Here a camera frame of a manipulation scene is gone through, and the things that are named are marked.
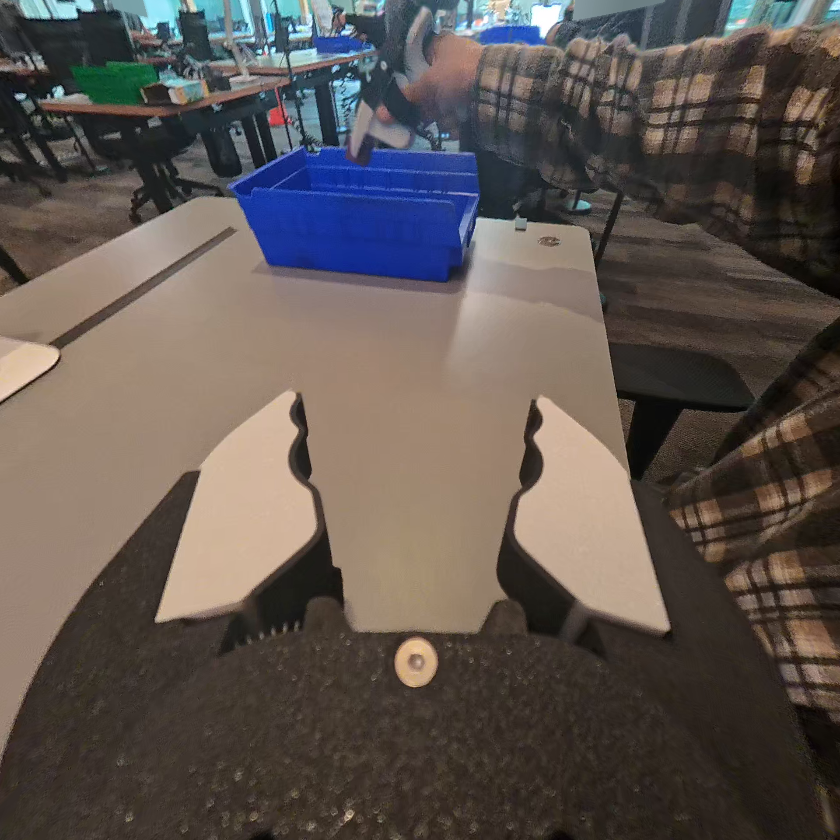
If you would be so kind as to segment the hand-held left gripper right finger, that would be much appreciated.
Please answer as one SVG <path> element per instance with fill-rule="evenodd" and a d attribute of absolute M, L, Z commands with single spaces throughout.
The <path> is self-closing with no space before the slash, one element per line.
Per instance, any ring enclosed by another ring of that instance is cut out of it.
<path fill-rule="evenodd" d="M 671 622 L 631 480 L 546 395 L 532 400 L 497 581 L 528 632 L 579 638 L 593 622 L 653 638 Z"/>

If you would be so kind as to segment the black office chair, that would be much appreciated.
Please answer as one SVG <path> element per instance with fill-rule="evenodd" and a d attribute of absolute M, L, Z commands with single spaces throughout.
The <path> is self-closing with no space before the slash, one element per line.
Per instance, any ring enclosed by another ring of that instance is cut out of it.
<path fill-rule="evenodd" d="M 123 130 L 121 140 L 127 159 L 141 181 L 131 197 L 129 220 L 132 224 L 142 223 L 140 210 L 148 204 L 162 215 L 173 209 L 175 203 L 187 202 L 195 191 L 224 196 L 220 187 L 186 179 L 175 166 L 174 158 L 194 145 L 194 134 L 174 124 L 161 123 Z"/>
<path fill-rule="evenodd" d="M 609 351 L 616 394 L 633 404 L 626 458 L 634 480 L 684 411 L 743 413 L 755 402 L 740 373 L 708 353 L 636 343 L 610 343 Z"/>
<path fill-rule="evenodd" d="M 181 10 L 178 14 L 178 25 L 182 34 L 182 49 L 186 56 L 197 62 L 208 62 L 214 59 L 207 28 L 206 15 L 203 10 Z"/>
<path fill-rule="evenodd" d="M 116 9 L 79 11 L 77 20 L 87 43 L 89 65 L 105 67 L 110 62 L 135 62 L 133 39 L 123 12 Z"/>

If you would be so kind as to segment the person's right forearm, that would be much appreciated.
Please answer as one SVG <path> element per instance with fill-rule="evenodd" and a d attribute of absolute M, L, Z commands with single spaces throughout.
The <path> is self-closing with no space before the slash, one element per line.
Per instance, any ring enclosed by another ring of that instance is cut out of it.
<path fill-rule="evenodd" d="M 838 298 L 838 24 L 489 46 L 471 93 L 482 150 L 556 187 L 615 188 Z"/>

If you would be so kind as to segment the white tablet stand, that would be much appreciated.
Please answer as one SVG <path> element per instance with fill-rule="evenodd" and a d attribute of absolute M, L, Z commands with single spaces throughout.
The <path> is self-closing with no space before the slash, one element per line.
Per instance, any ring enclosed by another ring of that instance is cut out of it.
<path fill-rule="evenodd" d="M 1 337 L 1 403 L 21 392 L 60 360 L 51 344 Z"/>

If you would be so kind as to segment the person's right hand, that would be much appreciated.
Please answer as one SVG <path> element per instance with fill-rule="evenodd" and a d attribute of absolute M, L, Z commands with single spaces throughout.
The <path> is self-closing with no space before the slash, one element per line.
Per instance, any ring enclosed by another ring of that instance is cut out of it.
<path fill-rule="evenodd" d="M 427 70 L 403 90 L 426 123 L 440 129 L 466 120 L 484 48 L 469 38 L 444 32 L 429 46 Z"/>

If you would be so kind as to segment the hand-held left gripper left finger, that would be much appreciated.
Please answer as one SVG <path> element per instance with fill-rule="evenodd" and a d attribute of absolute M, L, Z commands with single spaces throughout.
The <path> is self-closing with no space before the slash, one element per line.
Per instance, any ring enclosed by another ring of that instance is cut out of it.
<path fill-rule="evenodd" d="M 285 391 L 205 458 L 155 622 L 230 620 L 231 634 L 301 629 L 309 603 L 343 604 L 312 484 L 302 395 Z"/>

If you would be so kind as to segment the person's plaid shirt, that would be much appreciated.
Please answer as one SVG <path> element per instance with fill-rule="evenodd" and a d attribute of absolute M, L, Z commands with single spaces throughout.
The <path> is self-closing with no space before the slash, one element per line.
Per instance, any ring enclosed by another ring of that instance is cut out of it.
<path fill-rule="evenodd" d="M 839 715 L 839 321 L 736 422 L 667 510 L 746 616 L 794 705 Z"/>

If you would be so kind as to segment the long wooden desk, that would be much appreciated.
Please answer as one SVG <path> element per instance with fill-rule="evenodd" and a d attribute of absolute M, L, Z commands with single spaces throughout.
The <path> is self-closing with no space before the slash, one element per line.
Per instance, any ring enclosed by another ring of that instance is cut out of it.
<path fill-rule="evenodd" d="M 327 54 L 315 49 L 297 49 L 286 55 L 259 56 L 251 60 L 246 69 L 253 77 L 266 78 L 278 83 L 288 80 L 284 98 L 291 103 L 294 125 L 301 142 L 307 147 L 339 146 L 348 132 L 353 105 L 344 111 L 337 108 L 333 93 L 335 82 L 348 79 L 359 81 L 364 71 L 372 68 L 377 57 L 374 48 L 363 47 L 348 53 Z M 306 120 L 301 94 L 309 91 L 314 101 L 318 120 Z"/>
<path fill-rule="evenodd" d="M 222 157 L 220 142 L 222 139 L 231 140 L 230 129 L 239 123 L 251 161 L 255 168 L 260 168 L 278 157 L 268 111 L 280 104 L 278 89 L 287 84 L 288 80 L 284 79 L 275 83 L 266 78 L 252 77 L 243 87 L 211 92 L 204 100 L 185 106 L 95 104 L 76 95 L 47 101 L 44 110 L 73 118 L 94 151 L 104 153 L 109 161 L 121 161 L 131 167 L 121 140 L 123 130 L 147 125 L 153 127 L 161 123 L 174 124 L 204 143 L 207 159 L 216 169 Z"/>

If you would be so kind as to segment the small cardboard box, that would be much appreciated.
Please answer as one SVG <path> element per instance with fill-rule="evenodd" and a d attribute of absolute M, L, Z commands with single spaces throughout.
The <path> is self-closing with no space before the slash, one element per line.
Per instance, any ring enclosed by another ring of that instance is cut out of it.
<path fill-rule="evenodd" d="M 185 106 L 204 100 L 210 90 L 204 79 L 160 78 L 140 89 L 149 106 Z"/>

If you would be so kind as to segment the stack of green bins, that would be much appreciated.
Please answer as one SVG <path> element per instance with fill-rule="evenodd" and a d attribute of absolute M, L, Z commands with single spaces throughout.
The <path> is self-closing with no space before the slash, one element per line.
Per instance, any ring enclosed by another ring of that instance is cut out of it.
<path fill-rule="evenodd" d="M 70 66 L 70 72 L 79 92 L 95 104 L 144 104 L 142 89 L 159 80 L 154 66 L 141 62 L 111 61 L 103 66 Z"/>

